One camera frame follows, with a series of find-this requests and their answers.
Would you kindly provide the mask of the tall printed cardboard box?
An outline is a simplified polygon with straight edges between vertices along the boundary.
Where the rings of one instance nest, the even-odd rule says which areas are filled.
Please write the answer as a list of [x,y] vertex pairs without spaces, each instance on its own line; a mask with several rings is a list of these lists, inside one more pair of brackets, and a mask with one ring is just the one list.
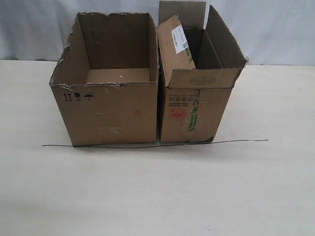
[[165,143],[213,141],[247,60],[212,5],[161,0],[159,137]]

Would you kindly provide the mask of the torn cardboard box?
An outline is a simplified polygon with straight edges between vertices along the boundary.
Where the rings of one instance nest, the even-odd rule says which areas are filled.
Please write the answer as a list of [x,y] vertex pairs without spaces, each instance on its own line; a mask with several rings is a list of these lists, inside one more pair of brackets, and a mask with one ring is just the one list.
[[149,13],[77,13],[49,82],[71,143],[155,142],[158,73]]

